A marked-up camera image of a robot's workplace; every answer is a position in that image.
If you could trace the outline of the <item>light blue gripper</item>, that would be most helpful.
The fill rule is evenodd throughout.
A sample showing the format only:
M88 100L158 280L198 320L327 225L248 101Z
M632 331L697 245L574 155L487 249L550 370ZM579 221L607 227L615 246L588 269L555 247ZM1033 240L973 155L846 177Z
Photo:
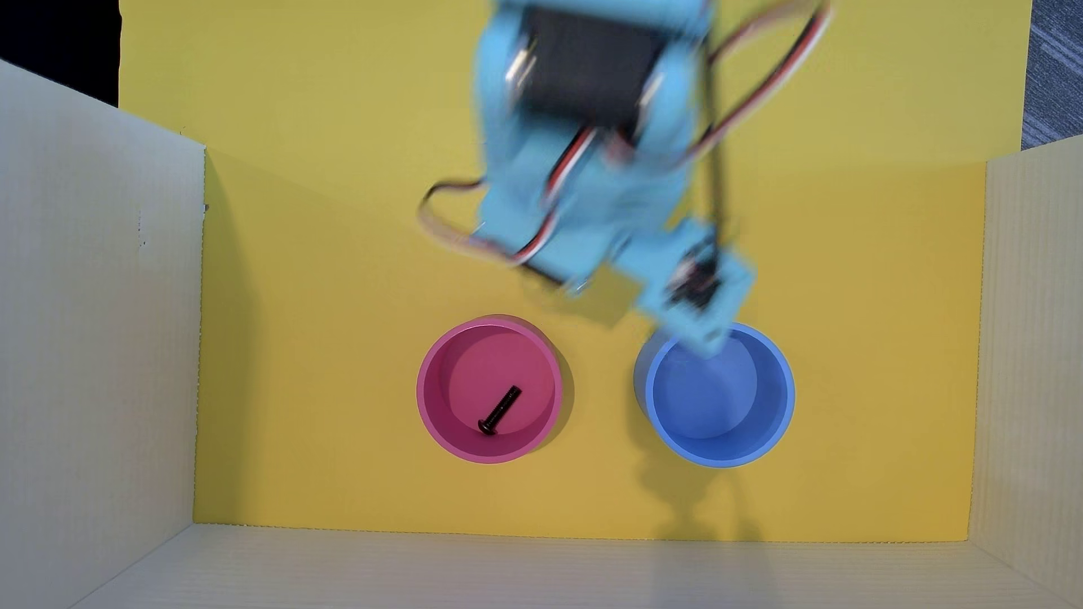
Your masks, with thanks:
M546 178L575 133L570 127L535 129L508 151L486 146L490 187L478 211L478 236L508 251L532 239L545 216ZM680 199L680 170L615 164L596 140L563 184L553 234L524 268L556 283L579 284L612 256L616 242L664 226Z

